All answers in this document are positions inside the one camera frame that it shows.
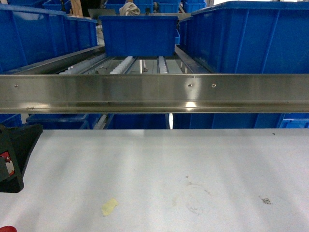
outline white work surface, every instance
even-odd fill
[[[309,130],[45,131],[24,182],[0,193],[0,227],[308,232]]]

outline metal frame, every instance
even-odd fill
[[[82,51],[70,53],[57,58],[48,59],[39,63],[11,70],[4,74],[28,75],[28,74],[55,74],[67,69],[69,66],[105,52],[102,45],[88,48]]]
[[[309,74],[0,75],[0,113],[309,111]]]

